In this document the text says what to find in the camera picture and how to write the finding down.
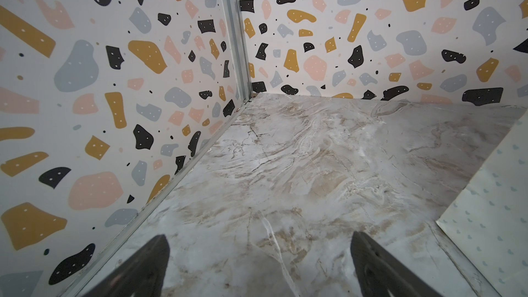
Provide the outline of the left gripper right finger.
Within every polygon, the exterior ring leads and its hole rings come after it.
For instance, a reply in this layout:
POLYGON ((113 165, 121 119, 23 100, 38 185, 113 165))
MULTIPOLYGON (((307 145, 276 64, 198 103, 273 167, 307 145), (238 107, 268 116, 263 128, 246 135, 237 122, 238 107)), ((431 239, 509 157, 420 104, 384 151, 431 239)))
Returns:
POLYGON ((355 231, 351 257, 363 296, 439 296, 367 233, 355 231))

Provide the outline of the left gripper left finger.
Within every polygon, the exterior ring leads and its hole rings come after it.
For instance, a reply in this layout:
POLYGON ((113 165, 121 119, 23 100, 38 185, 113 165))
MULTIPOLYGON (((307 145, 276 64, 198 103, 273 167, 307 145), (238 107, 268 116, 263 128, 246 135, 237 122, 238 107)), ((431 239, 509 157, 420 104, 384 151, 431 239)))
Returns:
POLYGON ((161 296, 170 246, 165 235, 156 235, 85 295, 161 296))

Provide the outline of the white cartoon paper bag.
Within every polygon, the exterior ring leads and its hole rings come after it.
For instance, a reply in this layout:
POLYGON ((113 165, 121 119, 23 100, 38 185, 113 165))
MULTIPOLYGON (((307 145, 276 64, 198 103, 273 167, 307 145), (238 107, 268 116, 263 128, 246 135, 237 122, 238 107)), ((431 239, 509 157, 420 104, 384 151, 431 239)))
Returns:
POLYGON ((527 116, 512 126, 437 225, 501 296, 527 295, 527 116))

